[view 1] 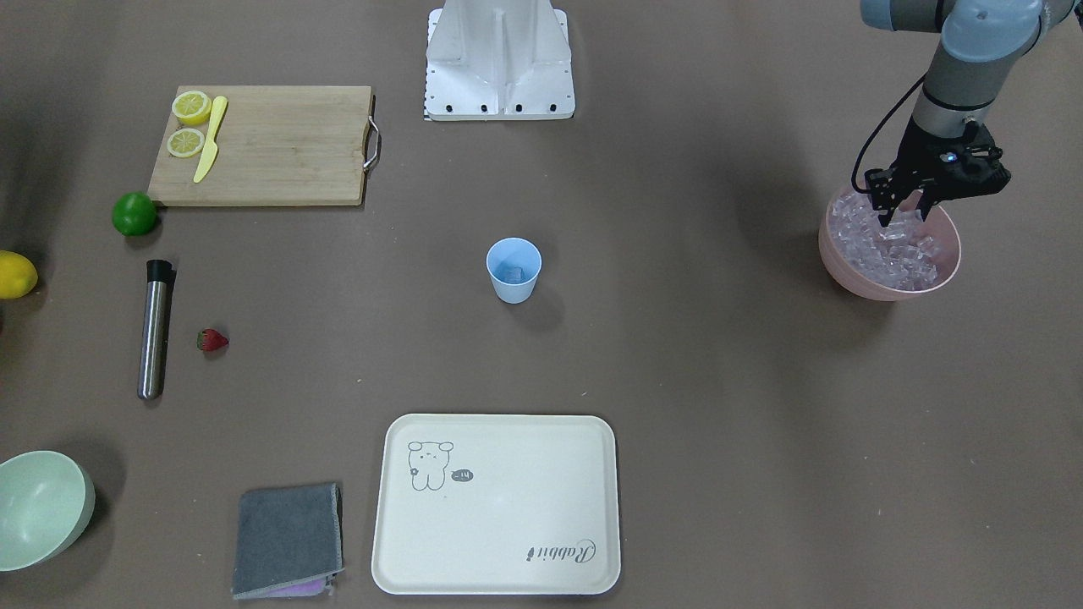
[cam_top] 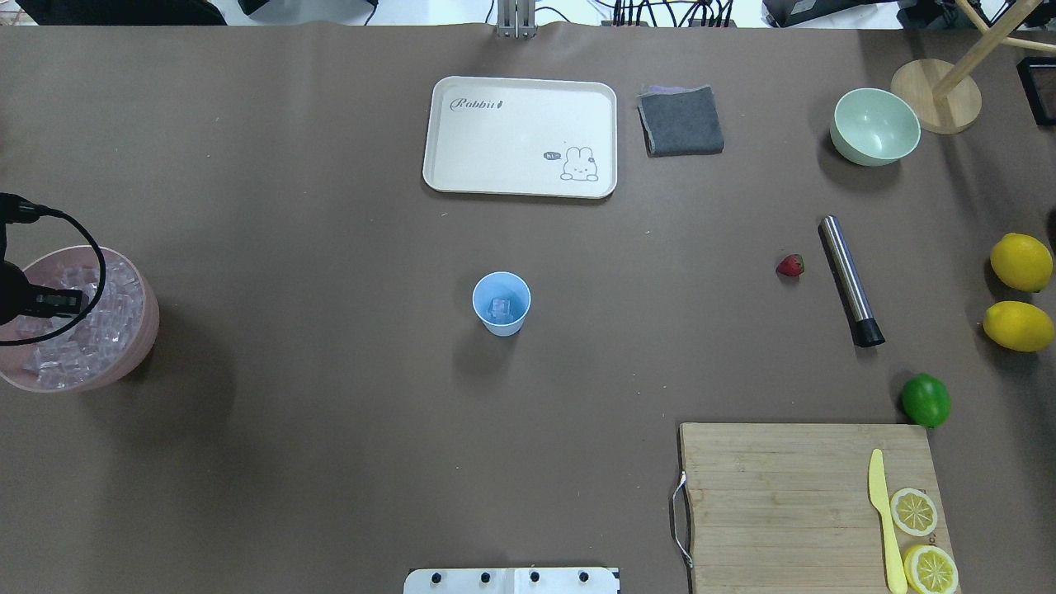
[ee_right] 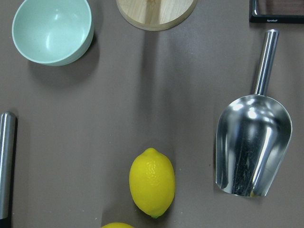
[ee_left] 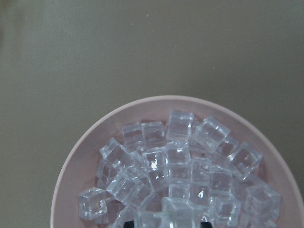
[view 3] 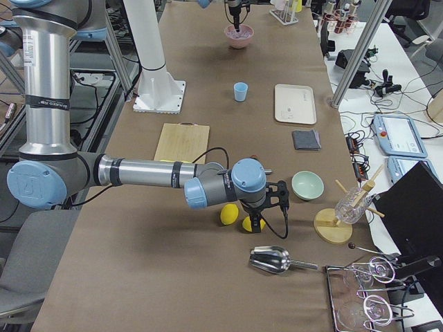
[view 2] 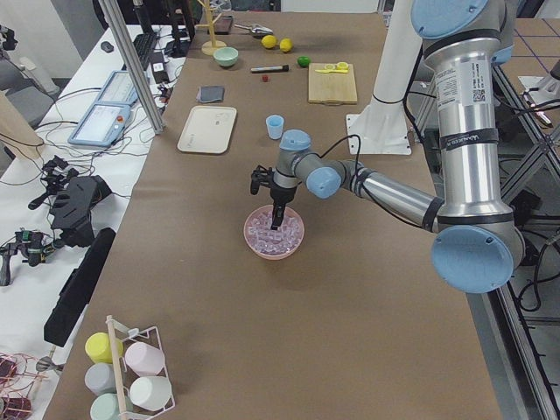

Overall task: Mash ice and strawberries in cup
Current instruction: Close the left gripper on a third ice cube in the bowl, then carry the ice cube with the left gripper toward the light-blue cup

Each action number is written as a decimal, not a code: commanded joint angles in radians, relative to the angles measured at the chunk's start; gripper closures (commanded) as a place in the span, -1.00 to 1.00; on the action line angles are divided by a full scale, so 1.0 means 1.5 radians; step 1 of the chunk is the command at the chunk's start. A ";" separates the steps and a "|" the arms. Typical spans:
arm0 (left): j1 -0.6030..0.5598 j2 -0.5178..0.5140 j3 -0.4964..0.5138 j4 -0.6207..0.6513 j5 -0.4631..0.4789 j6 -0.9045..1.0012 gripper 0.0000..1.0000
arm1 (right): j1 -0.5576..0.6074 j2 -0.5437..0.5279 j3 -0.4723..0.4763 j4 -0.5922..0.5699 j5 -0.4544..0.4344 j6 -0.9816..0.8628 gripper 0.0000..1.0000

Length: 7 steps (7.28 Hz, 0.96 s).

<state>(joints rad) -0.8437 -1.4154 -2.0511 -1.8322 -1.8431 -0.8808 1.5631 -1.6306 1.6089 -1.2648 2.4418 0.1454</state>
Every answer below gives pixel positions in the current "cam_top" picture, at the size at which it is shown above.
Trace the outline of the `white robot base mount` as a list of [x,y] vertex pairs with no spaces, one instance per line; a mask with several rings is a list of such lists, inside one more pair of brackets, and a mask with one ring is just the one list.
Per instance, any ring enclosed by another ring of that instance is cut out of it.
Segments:
[[403,593],[620,593],[617,568],[419,568]]

